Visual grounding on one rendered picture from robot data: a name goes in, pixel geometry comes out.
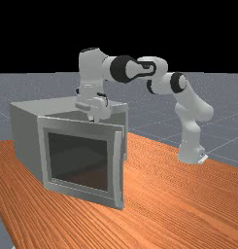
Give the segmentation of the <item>grey microwave door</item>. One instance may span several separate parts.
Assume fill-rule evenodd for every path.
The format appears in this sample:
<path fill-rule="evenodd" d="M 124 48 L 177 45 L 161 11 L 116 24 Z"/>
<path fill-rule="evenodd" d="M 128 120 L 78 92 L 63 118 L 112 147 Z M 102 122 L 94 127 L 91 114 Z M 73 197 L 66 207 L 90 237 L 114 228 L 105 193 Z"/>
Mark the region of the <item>grey microwave door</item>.
<path fill-rule="evenodd" d="M 122 125 L 40 117 L 38 134 L 47 190 L 124 208 Z"/>

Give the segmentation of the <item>grey microwave oven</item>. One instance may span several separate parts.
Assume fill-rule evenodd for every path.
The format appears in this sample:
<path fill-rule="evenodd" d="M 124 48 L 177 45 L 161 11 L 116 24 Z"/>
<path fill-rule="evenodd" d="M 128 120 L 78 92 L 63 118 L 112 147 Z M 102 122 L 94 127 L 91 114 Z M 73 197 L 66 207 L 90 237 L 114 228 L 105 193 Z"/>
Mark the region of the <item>grey microwave oven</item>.
<path fill-rule="evenodd" d="M 10 104 L 11 132 L 16 156 L 40 183 L 43 183 L 43 172 L 37 117 L 46 116 L 87 122 L 87 115 L 80 112 L 75 104 L 75 96 L 12 102 Z"/>

